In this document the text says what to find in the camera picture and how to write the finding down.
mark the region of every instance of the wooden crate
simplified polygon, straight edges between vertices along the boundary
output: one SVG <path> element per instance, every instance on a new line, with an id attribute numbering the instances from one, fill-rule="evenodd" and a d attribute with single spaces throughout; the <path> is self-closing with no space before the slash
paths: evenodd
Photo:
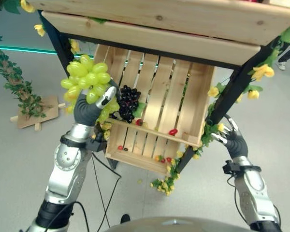
<path id="1" fill-rule="evenodd" d="M 290 26 L 290 0 L 28 0 L 37 9 L 267 45 Z"/>
<path id="2" fill-rule="evenodd" d="M 106 156 L 167 174 L 166 164 L 154 157 L 174 158 L 180 143 L 200 144 L 214 67 L 104 45 L 95 54 L 95 62 L 101 61 L 120 87 L 136 87 L 142 93 L 139 102 L 147 103 L 142 119 L 148 128 L 111 119 Z M 169 135 L 175 128 L 176 136 Z M 119 145 L 128 151 L 118 150 Z"/>

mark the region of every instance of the black metal frame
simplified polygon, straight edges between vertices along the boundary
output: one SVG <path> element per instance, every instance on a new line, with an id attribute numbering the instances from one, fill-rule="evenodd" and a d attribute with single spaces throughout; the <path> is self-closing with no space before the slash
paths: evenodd
<path id="1" fill-rule="evenodd" d="M 39 11 L 39 14 L 45 26 L 45 29 L 48 33 L 48 36 L 51 42 L 53 43 L 53 46 L 58 54 L 62 67 L 66 73 L 67 71 L 65 67 L 69 64 L 70 61 L 73 60 L 73 54 L 70 52 L 71 46 L 68 41 L 68 38 L 79 39 L 79 40 L 87 41 L 87 42 L 110 45 L 110 46 L 120 47 L 124 49 L 159 55 L 159 56 L 172 57 L 172 58 L 177 58 L 177 59 L 188 60 L 191 62 L 198 62 L 198 63 L 204 63 L 208 65 L 233 69 L 234 71 L 230 77 L 230 81 L 228 82 L 227 86 L 223 90 L 222 94 L 217 99 L 214 106 L 214 110 L 211 113 L 210 117 L 206 119 L 207 121 L 210 121 L 213 124 L 217 124 L 219 121 L 221 121 L 221 119 L 228 112 L 231 106 L 235 103 L 235 101 L 240 96 L 240 94 L 249 85 L 251 81 L 251 75 L 248 75 L 248 73 L 252 70 L 252 68 L 257 66 L 259 63 L 263 62 L 271 54 L 273 50 L 272 47 L 273 46 L 275 47 L 276 44 L 278 43 L 278 39 L 276 38 L 267 46 L 262 46 L 261 50 L 257 54 L 255 54 L 251 59 L 249 59 L 244 65 L 238 66 L 238 65 L 233 65 L 233 64 L 224 63 L 224 62 L 184 56 L 180 54 L 174 54 L 174 53 L 169 53 L 165 51 L 148 49 L 144 47 L 137 47 L 137 46 L 132 46 L 128 44 L 115 43 L 112 41 L 105 41 L 105 40 L 100 40 L 100 39 L 95 39 L 95 38 L 90 38 L 90 37 L 85 37 L 85 36 L 80 36 L 80 35 L 61 33 L 41 15 L 41 11 Z M 193 157 L 193 155 L 194 155 L 194 151 L 191 147 L 190 149 L 186 150 L 183 158 L 181 159 L 179 165 L 177 166 L 176 171 L 178 173 L 180 173 L 184 169 L 184 167 L 188 164 L 188 162 Z M 116 168 L 117 162 L 115 162 L 112 159 L 109 159 L 109 162 L 112 168 Z"/>

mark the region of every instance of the artificial vine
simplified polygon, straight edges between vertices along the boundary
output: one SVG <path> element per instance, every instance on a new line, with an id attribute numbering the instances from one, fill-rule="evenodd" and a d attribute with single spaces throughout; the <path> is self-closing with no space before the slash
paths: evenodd
<path id="1" fill-rule="evenodd" d="M 0 10 L 4 7 L 7 11 L 19 14 L 17 6 L 20 5 L 18 0 L 0 0 Z M 7 83 L 5 89 L 10 89 L 20 101 L 18 105 L 21 112 L 26 118 L 31 116 L 45 117 L 43 113 L 45 105 L 42 103 L 41 97 L 32 93 L 31 82 L 24 81 L 22 70 L 16 63 L 11 62 L 9 57 L 0 49 L 0 75 L 2 75 Z"/>
<path id="2" fill-rule="evenodd" d="M 251 82 L 254 81 L 261 81 L 261 79 L 266 77 L 273 77 L 274 76 L 274 70 L 272 69 L 273 62 L 277 59 L 278 55 L 280 54 L 280 49 L 283 46 L 284 43 L 290 44 L 290 27 L 286 29 L 283 33 L 281 33 L 281 36 L 279 38 L 279 41 L 277 43 L 276 47 L 273 47 L 273 51 L 271 55 L 258 64 L 256 67 L 254 67 L 248 75 L 251 75 Z M 218 98 L 221 93 L 223 92 L 226 85 L 223 85 L 222 83 L 218 83 L 215 87 L 210 87 L 208 91 L 208 95 L 210 97 Z M 236 103 L 239 103 L 242 99 L 242 96 L 247 93 L 247 97 L 249 99 L 257 99 L 259 98 L 259 95 L 263 91 L 263 88 L 260 86 L 249 84 L 243 93 L 238 97 L 236 100 Z M 208 106 L 207 110 L 207 118 L 210 117 L 214 105 L 216 101 Z M 201 137 L 201 144 L 199 147 L 194 147 L 194 156 L 193 158 L 198 159 L 201 156 L 201 153 L 203 152 L 204 147 L 208 147 L 209 143 L 213 140 L 211 137 L 211 133 L 217 133 L 219 131 L 223 131 L 223 124 L 215 124 L 212 125 L 210 121 L 206 121 L 203 123 L 203 131 L 202 131 L 202 137 Z M 176 172 L 176 168 L 182 159 L 183 155 L 185 153 L 184 151 L 178 150 L 176 153 L 176 158 L 172 159 L 171 162 L 167 163 L 167 171 L 169 172 L 169 176 L 165 177 L 165 179 L 155 179 L 150 183 L 150 186 L 153 188 L 156 188 L 158 191 L 161 191 L 165 193 L 167 196 L 169 196 L 172 191 L 174 190 L 174 181 L 179 178 L 179 173 Z M 157 157 L 157 161 L 161 161 L 162 159 L 160 157 Z"/>

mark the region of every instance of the red jelly bean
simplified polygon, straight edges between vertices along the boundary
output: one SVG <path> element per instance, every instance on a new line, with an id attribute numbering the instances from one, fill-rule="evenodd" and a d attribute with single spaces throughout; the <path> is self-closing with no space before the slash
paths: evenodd
<path id="1" fill-rule="evenodd" d="M 176 135 L 176 133 L 178 132 L 178 130 L 177 129 L 173 129 L 173 130 L 170 130 L 169 131 L 169 135 Z"/>

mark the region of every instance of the black cable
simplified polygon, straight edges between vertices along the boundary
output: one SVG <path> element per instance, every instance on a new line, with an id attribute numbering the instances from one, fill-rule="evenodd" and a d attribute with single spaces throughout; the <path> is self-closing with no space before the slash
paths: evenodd
<path id="1" fill-rule="evenodd" d="M 65 207 L 63 207 L 58 213 L 57 215 L 50 221 L 50 223 L 47 225 L 47 227 L 45 228 L 45 231 L 44 232 L 47 232 L 49 227 L 53 224 L 53 222 L 59 217 L 59 215 L 65 211 L 68 207 L 70 207 L 71 205 L 74 205 L 74 204 L 79 204 L 83 210 L 83 214 L 84 214 L 84 217 L 85 217 L 85 222 L 86 222 L 86 227 L 87 227 L 87 232 L 89 232 L 89 226 L 88 226 L 88 220 L 87 220 L 87 215 L 86 215 L 86 212 L 85 212 L 85 209 L 82 205 L 82 203 L 80 202 L 71 202 L 70 204 L 66 205 Z"/>
<path id="2" fill-rule="evenodd" d="M 276 211 L 277 211 L 278 218 L 279 218 L 279 226 L 281 227 L 281 217 L 280 217 L 280 212 L 279 212 L 278 208 L 276 207 L 276 205 L 274 205 L 274 208 L 275 208 Z"/>
<path id="3" fill-rule="evenodd" d="M 107 210 L 108 210 L 108 208 L 109 208 L 109 206 L 110 206 L 110 204 L 111 204 L 111 200 L 112 200 L 112 198 L 113 198 L 113 195 L 114 195 L 114 192 L 115 192 L 116 186 L 117 186 L 119 180 L 121 179 L 121 175 L 118 174 L 117 172 L 115 172 L 114 170 L 112 170 L 111 168 L 109 168 L 108 166 L 106 166 L 106 165 L 105 165 L 101 160 L 99 160 L 99 159 L 96 157 L 96 155 L 95 155 L 93 152 L 92 152 L 92 155 L 93 155 L 93 157 L 94 157 L 94 158 L 95 158 L 95 159 L 96 159 L 100 164 L 102 164 L 104 167 L 106 167 L 108 170 L 110 170 L 112 173 L 114 173 L 115 175 L 118 176 L 118 179 L 117 179 L 117 181 L 116 181 L 116 183 L 115 183 L 115 185 L 114 185 L 114 188 L 113 188 L 113 191 L 112 191 L 112 194 L 111 194 L 110 200 L 108 201 L 108 204 L 107 204 L 106 210 L 105 210 L 105 212 L 104 212 L 103 219 L 102 219 L 101 224 L 100 224 L 100 226 L 99 226 L 99 228 L 98 228 L 98 230 L 97 230 L 97 232 L 99 232 L 100 229 L 101 229 L 101 227 L 102 227 L 102 224 L 103 224 L 103 222 L 104 222 L 104 219 L 105 219 L 105 216 L 106 216 Z"/>
<path id="4" fill-rule="evenodd" d="M 96 171 L 96 165 L 95 165 L 95 162 L 93 160 L 93 156 L 91 156 L 91 160 L 92 160 L 92 163 L 93 163 L 93 170 L 95 172 L 95 177 L 96 177 L 96 181 L 97 181 L 97 185 L 98 185 L 98 190 L 99 190 L 99 194 L 100 194 L 100 198 L 101 198 L 101 202 L 102 202 L 102 205 L 103 205 L 103 210 L 105 212 L 105 217 L 106 217 L 106 221 L 107 221 L 107 225 L 108 225 L 108 228 L 110 228 L 110 222 L 108 220 L 108 217 L 107 217 L 107 214 L 106 214 L 106 210 L 105 210 L 105 206 L 104 206 L 104 201 L 103 201 L 103 197 L 102 197 L 102 193 L 101 193 L 101 189 L 100 189 L 100 185 L 99 185 L 99 182 L 98 182 L 98 177 L 97 177 L 97 171 Z"/>
<path id="5" fill-rule="evenodd" d="M 244 220 L 244 222 L 247 224 L 247 221 L 246 221 L 246 219 L 244 218 L 244 216 L 242 215 L 240 209 L 238 208 L 237 202 L 236 202 L 236 188 L 235 188 L 235 187 L 234 187 L 234 201 L 235 201 L 235 206 L 236 206 L 236 209 L 237 209 L 239 215 L 240 215 L 241 218 Z"/>

